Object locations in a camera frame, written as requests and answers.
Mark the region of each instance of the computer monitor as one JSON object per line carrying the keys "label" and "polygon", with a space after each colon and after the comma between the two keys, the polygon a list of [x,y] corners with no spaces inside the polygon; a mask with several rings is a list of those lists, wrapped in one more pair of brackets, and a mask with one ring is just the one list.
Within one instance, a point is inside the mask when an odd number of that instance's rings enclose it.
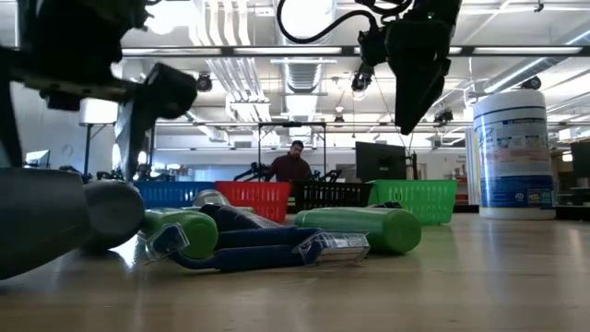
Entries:
{"label": "computer monitor", "polygon": [[25,156],[25,161],[27,162],[25,167],[43,169],[50,168],[50,154],[51,153],[49,150],[28,152]]}
{"label": "computer monitor", "polygon": [[406,149],[404,147],[357,142],[357,178],[371,180],[406,180]]}
{"label": "computer monitor", "polygon": [[576,178],[590,177],[590,142],[572,143],[572,167]]}

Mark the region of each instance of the blue basket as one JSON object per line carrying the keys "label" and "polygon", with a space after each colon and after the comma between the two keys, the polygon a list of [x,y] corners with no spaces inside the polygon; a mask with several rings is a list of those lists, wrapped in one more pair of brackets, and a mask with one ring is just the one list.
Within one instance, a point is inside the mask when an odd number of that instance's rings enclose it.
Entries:
{"label": "blue basket", "polygon": [[188,208],[197,194],[215,189],[212,182],[136,182],[146,208]]}

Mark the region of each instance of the man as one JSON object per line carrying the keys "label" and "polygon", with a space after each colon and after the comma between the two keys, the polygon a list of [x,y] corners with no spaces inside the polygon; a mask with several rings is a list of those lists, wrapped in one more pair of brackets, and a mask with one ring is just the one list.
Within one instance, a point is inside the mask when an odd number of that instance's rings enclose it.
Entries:
{"label": "man", "polygon": [[277,182],[307,180],[312,169],[310,164],[301,158],[302,152],[303,142],[300,140],[293,141],[289,153],[277,157],[270,165],[266,180],[270,181],[275,175],[277,176]]}

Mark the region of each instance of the plastic basket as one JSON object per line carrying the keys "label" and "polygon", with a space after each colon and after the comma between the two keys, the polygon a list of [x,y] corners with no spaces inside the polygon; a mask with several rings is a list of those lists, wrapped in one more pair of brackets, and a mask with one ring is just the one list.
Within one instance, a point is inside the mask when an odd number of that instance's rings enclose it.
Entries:
{"label": "plastic basket", "polygon": [[364,208],[372,187],[373,184],[295,182],[295,207],[297,212],[314,208]]}
{"label": "plastic basket", "polygon": [[251,207],[257,215],[284,224],[290,184],[266,182],[215,182],[215,189],[235,207]]}
{"label": "plastic basket", "polygon": [[376,180],[369,204],[397,201],[422,225],[451,222],[456,180]]}
{"label": "plastic basket", "polygon": [[214,189],[212,182],[136,182],[146,208],[188,208],[197,194]]}

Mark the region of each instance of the table surface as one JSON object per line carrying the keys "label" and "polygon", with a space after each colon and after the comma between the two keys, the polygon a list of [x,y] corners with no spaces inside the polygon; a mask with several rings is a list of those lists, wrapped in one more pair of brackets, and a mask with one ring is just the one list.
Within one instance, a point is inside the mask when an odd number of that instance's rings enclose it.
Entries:
{"label": "table surface", "polygon": [[455,215],[409,255],[237,274],[135,240],[0,281],[2,331],[588,331],[590,224]]}

